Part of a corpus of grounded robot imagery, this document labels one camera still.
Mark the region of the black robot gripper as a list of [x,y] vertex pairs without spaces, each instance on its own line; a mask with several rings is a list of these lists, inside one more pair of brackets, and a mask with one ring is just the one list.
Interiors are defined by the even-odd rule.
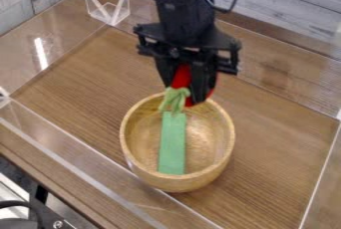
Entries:
[[176,67],[190,66],[190,93],[203,103],[215,88],[217,72],[238,73],[241,42],[215,26],[218,7],[213,0],[155,0],[159,20],[138,24],[138,50],[155,59],[164,86],[171,85]]

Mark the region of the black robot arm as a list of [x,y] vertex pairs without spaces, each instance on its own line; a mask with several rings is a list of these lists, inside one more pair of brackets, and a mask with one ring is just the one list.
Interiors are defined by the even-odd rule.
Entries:
[[238,73],[241,42],[215,26],[215,14],[231,9],[214,0],[154,1],[159,20],[135,26],[138,50],[155,59],[164,86],[188,89],[191,107],[210,97],[219,73]]

